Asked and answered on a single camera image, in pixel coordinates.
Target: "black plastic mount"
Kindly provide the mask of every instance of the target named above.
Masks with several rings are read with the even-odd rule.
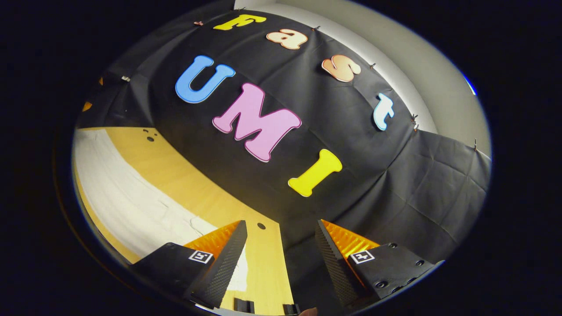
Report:
[[[159,289],[182,297],[213,264],[212,254],[169,242],[133,264],[131,269]]]
[[[352,254],[347,261],[374,294],[371,303],[399,291],[434,266],[395,243]]]
[[[244,312],[255,314],[253,309],[253,301],[244,301],[241,299],[234,298],[234,310],[237,312]]]
[[[184,297],[210,309],[219,308],[247,237],[246,221],[241,220],[215,263],[197,282],[194,291],[185,292]]]
[[[342,305],[352,305],[358,299],[368,296],[321,220],[318,220],[315,238]]]
[[[285,315],[299,315],[301,313],[301,309],[298,308],[298,304],[283,304],[283,311]]]

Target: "screw hole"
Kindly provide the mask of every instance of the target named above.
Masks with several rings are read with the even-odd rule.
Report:
[[[387,285],[388,285],[388,282],[381,281],[381,282],[378,282],[377,284],[375,284],[375,287],[376,288],[383,288],[383,287],[386,287]]]

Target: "black fabric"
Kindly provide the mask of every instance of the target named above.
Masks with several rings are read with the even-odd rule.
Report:
[[[267,20],[228,31],[212,29],[239,14]],[[170,33],[159,30],[131,49],[110,68],[127,69],[122,73],[130,74],[131,81],[116,83],[122,87],[97,102],[103,105],[92,113],[105,117],[79,126],[103,122],[100,126],[156,127],[212,181],[278,222],[294,299],[301,306],[314,303],[305,297],[311,278],[318,297],[334,296],[314,243],[320,218],[377,243],[404,245],[430,262],[454,251],[486,196],[488,157],[453,139],[415,132],[410,112],[392,87],[359,55],[321,30],[245,10],[216,14],[203,22],[195,28],[188,19],[169,24]],[[291,50],[265,38],[282,28],[299,31],[308,41]],[[360,65],[361,73],[353,81],[337,81],[321,69],[324,59],[337,54]],[[193,89],[201,88],[218,64],[232,67],[236,74],[203,102],[190,104],[176,95],[175,83],[198,55],[212,58],[214,64],[199,73]],[[262,115],[290,109],[302,120],[277,144],[267,163],[244,148],[253,136],[235,141],[234,132],[224,134],[211,123],[236,100],[243,83],[265,91]],[[395,112],[383,132],[372,120],[379,93],[393,101]],[[324,148],[341,160],[343,169],[323,180],[312,196],[302,197],[287,181],[307,170]]]

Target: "yellow wooden surface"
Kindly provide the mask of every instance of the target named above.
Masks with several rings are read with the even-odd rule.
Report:
[[[129,165],[193,214],[215,227],[238,220],[246,221],[247,288],[245,292],[227,291],[221,308],[234,309],[236,297],[253,301],[256,314],[283,315],[283,304],[293,304],[293,298],[279,224],[238,201],[204,176],[163,139],[156,129],[112,127],[105,130]],[[86,200],[80,185],[79,193]],[[84,205],[109,243],[132,263],[138,261],[138,256],[121,245],[100,224],[87,201],[84,201]],[[262,223],[266,229],[259,228],[258,223]]]

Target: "white wall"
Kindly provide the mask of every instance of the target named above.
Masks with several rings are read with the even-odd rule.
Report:
[[[456,139],[491,156],[482,108],[461,72],[437,49],[399,23],[343,0],[237,0],[236,8],[318,26],[357,52],[396,90],[420,129]]]

